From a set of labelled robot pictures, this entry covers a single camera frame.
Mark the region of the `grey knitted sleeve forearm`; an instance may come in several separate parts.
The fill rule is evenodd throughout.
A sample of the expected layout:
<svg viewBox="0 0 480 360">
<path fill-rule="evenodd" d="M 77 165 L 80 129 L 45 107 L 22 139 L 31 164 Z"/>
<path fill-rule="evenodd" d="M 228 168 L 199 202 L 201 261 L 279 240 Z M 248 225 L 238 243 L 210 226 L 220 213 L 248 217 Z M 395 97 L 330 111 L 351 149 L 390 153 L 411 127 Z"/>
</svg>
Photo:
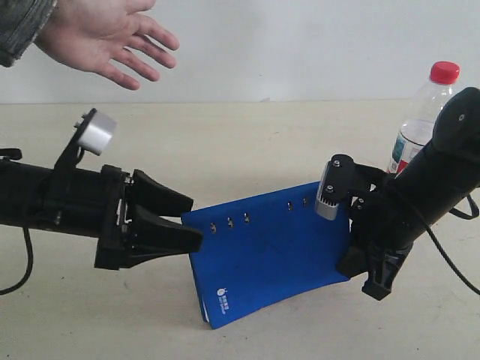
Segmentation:
<svg viewBox="0 0 480 360">
<path fill-rule="evenodd" d="M 1 1 L 1 66 L 10 68 L 33 43 L 57 5 L 53 0 Z"/>
</svg>

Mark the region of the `person's open bare hand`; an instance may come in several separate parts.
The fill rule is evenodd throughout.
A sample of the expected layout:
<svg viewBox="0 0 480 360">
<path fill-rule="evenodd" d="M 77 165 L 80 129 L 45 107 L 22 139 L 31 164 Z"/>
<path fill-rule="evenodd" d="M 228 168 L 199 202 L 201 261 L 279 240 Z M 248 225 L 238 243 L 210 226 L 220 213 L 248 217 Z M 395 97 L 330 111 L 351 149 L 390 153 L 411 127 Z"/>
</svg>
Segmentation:
<svg viewBox="0 0 480 360">
<path fill-rule="evenodd" d="M 171 52 L 179 48 L 179 39 L 146 14 L 155 5 L 150 0 L 58 1 L 34 43 L 66 67 L 136 91 L 139 81 L 112 62 L 150 82 L 157 82 L 161 75 L 134 54 L 135 50 L 164 68 L 177 65 Z"/>
</svg>

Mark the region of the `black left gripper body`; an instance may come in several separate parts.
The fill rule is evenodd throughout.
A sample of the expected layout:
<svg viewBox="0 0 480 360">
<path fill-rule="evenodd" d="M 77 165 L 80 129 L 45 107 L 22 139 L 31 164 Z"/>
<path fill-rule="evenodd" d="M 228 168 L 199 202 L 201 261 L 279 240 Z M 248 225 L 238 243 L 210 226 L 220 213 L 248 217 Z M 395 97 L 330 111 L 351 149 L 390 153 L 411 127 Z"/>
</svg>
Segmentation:
<svg viewBox="0 0 480 360">
<path fill-rule="evenodd" d="M 131 185 L 130 174 L 121 168 L 103 165 L 100 180 L 105 186 L 103 220 L 97 241 L 94 267 L 97 269 L 130 269 L 130 250 L 125 245 L 126 190 Z"/>
</svg>

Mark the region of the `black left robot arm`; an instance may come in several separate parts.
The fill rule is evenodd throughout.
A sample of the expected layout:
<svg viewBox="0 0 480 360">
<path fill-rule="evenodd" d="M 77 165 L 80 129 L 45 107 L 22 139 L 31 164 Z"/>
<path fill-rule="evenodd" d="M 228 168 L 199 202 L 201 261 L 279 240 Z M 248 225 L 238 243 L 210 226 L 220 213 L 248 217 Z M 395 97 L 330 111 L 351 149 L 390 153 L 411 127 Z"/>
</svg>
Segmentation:
<svg viewBox="0 0 480 360">
<path fill-rule="evenodd" d="M 130 269 L 200 249 L 203 234 L 173 222 L 194 201 L 142 170 L 47 169 L 1 162 L 1 223 L 97 239 L 98 269 Z"/>
</svg>

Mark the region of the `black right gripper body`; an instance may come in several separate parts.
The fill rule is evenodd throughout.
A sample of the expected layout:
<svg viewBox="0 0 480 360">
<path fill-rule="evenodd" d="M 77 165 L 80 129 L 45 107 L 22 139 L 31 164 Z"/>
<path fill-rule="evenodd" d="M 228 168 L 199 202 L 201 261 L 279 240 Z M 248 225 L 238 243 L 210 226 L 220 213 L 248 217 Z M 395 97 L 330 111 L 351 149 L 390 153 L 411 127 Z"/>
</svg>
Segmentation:
<svg viewBox="0 0 480 360">
<path fill-rule="evenodd" d="M 423 233 L 425 226 L 415 214 L 407 191 L 391 175 L 355 175 L 348 184 L 349 196 L 357 200 L 350 206 L 351 263 L 366 263 L 383 253 L 404 251 Z"/>
</svg>

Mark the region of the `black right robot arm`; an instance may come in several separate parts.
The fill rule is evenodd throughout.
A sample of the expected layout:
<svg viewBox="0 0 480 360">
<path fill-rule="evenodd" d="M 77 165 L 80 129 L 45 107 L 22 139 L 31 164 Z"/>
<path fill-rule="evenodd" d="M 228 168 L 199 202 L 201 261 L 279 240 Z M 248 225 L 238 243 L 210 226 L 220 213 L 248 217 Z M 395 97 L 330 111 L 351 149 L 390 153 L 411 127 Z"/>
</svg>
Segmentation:
<svg viewBox="0 0 480 360">
<path fill-rule="evenodd" d="M 413 243 L 479 187 L 479 89 L 466 87 L 443 107 L 427 144 L 397 175 L 356 165 L 366 184 L 354 185 L 351 245 L 337 270 L 367 273 L 362 292 L 380 301 Z"/>
</svg>

